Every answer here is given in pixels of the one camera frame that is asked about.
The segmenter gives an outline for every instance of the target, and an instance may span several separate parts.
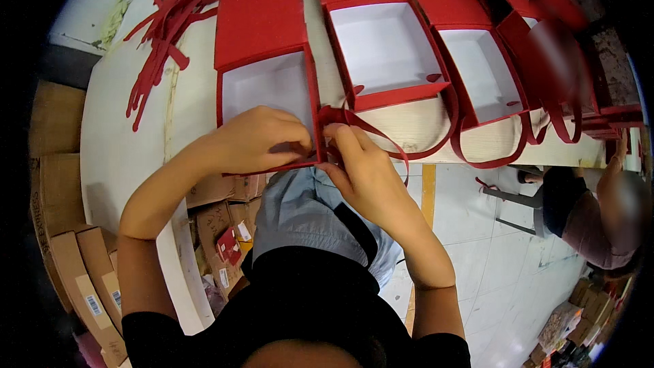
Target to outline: light blue pants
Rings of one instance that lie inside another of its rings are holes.
[[[333,213],[343,202],[341,192],[322,170],[302,168],[277,173],[264,190],[256,217],[253,262],[275,248],[305,246],[331,251],[366,266],[368,258],[361,245]],[[368,271],[381,290],[390,280],[402,249],[379,226],[358,216],[377,241],[377,255]]]

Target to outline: white table surface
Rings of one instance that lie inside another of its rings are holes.
[[[151,47],[137,49],[145,28],[130,41],[122,38],[156,10],[152,0],[134,0],[107,54],[95,65],[86,93],[80,146],[82,198],[86,221],[117,233],[120,214],[136,188],[198,136],[216,127],[216,71],[213,69],[216,18],[193,23],[178,47],[190,57],[179,71],[168,59],[159,86],[152,89],[138,132],[135,113],[125,117],[129,94]],[[318,0],[304,0],[311,51],[316,62],[321,104],[341,106],[343,87],[323,25]],[[366,111],[361,118],[386,133],[405,151],[428,149],[446,134],[449,121],[440,98]],[[533,111],[538,122],[542,111]],[[466,131],[462,148],[470,160],[509,155],[520,135],[518,118]],[[374,137],[382,147],[386,140]],[[449,143],[424,163],[460,163]],[[515,163],[524,165],[604,166],[603,143],[582,135],[576,145],[560,141],[553,129],[541,145],[527,145]],[[157,239],[159,260],[180,324],[187,335],[214,320],[193,254],[186,203]]]

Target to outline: tiled floor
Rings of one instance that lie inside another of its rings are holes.
[[[404,165],[396,167],[406,173]],[[419,205],[421,175],[420,164],[411,164],[409,192]],[[434,233],[456,271],[472,366],[519,368],[552,309],[568,298],[584,260],[553,235],[542,239],[495,221],[533,227],[532,210],[480,193],[475,177],[526,195],[537,186],[518,184],[515,169],[508,167],[436,166]],[[381,296],[404,320],[410,293],[411,279],[401,263]]]

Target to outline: person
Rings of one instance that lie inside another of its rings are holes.
[[[638,174],[623,170],[626,151],[623,133],[597,183],[597,198],[586,186],[582,168],[518,174],[521,182],[543,183],[545,226],[610,278],[636,270],[651,225],[650,192]]]
[[[324,135],[344,166],[321,163],[271,180],[256,219],[250,285],[195,335],[176,321],[156,237],[201,178],[304,159],[313,149],[309,131],[287,112],[254,108],[189,144],[134,192],[119,233],[122,325],[134,367],[470,366],[452,263],[388,155],[357,127],[332,124]],[[269,152],[282,143],[291,151]],[[332,197],[323,200],[315,187],[323,172],[347,203],[341,216],[355,225],[351,232],[365,229],[357,219],[378,225],[404,249],[415,283],[412,337],[378,296],[372,240],[346,233]]]

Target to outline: black shirt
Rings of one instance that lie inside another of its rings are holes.
[[[132,366],[240,367],[266,344],[301,339],[343,348],[363,367],[470,367],[468,345],[457,335],[411,339],[377,295],[377,281],[353,260],[277,248],[257,258],[246,276],[250,285],[196,335],[185,336],[173,318],[154,312],[123,317]]]

